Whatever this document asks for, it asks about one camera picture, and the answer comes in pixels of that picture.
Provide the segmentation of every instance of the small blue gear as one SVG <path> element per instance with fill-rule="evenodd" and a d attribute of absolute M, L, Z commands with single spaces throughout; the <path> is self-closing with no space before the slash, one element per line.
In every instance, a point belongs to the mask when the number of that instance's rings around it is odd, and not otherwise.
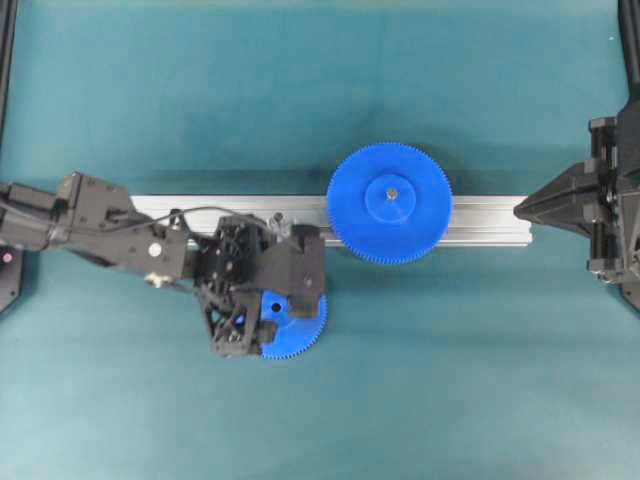
<path fill-rule="evenodd" d="M 313 318 L 289 316 L 286 297 L 265 291 L 262 294 L 260 319 L 270 320 L 278 326 L 271 343 L 262 344 L 262 356 L 271 359 L 291 358 L 301 354 L 315 343 L 327 322 L 327 298 L 320 297 L 318 314 Z"/>

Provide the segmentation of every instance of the screw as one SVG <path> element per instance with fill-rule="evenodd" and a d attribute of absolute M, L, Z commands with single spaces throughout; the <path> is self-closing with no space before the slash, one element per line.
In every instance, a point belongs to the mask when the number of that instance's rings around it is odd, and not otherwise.
<path fill-rule="evenodd" d="M 162 245 L 160 245 L 159 243 L 152 243 L 151 245 L 149 245 L 149 256 L 156 258 L 160 256 L 161 253 Z"/>
<path fill-rule="evenodd" d="M 165 285 L 169 285 L 170 283 L 173 283 L 173 281 L 175 280 L 174 278 L 169 277 L 167 275 L 158 275 L 157 273 L 154 273 L 154 272 L 144 277 L 144 279 L 153 288 L 162 288 Z"/>
<path fill-rule="evenodd" d="M 398 198 L 398 190 L 394 187 L 387 188 L 387 200 L 391 200 L 392 202 Z"/>

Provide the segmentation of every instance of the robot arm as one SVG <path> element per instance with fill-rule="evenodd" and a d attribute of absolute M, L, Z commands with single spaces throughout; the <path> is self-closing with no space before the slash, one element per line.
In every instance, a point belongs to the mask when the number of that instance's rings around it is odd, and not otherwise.
<path fill-rule="evenodd" d="M 136 211 L 126 189 L 73 173 L 56 194 L 1 185 L 0 242 L 18 250 L 63 247 L 154 287 L 193 293 L 212 348 L 224 356 L 260 354 L 273 341 L 276 324 L 260 318 L 265 291 L 286 297 L 293 317 L 317 314 L 324 293 L 318 228 L 294 225 L 278 238 L 262 220 L 229 212 L 205 236 L 189 229 L 185 213 L 173 211 L 161 224 Z"/>

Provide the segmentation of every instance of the teal table surface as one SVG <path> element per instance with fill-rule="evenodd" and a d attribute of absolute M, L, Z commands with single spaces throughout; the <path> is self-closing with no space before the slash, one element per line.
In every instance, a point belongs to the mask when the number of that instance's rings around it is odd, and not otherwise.
<path fill-rule="evenodd" d="M 614 0 L 30 1 L 3 181 L 321 194 L 379 141 L 456 194 L 519 194 L 589 154 L 627 91 Z M 0 478 L 637 479 L 640 321 L 586 240 L 327 258 L 304 355 L 210 353 L 192 298 L 64 251 L 0 318 Z"/>

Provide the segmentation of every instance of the large blue gear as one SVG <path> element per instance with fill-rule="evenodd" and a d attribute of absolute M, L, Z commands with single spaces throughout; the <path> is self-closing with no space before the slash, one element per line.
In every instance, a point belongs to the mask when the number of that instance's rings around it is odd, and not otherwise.
<path fill-rule="evenodd" d="M 449 181 L 431 157 L 399 143 L 352 153 L 327 191 L 329 222 L 356 255 L 398 264 L 428 253 L 447 231 Z"/>

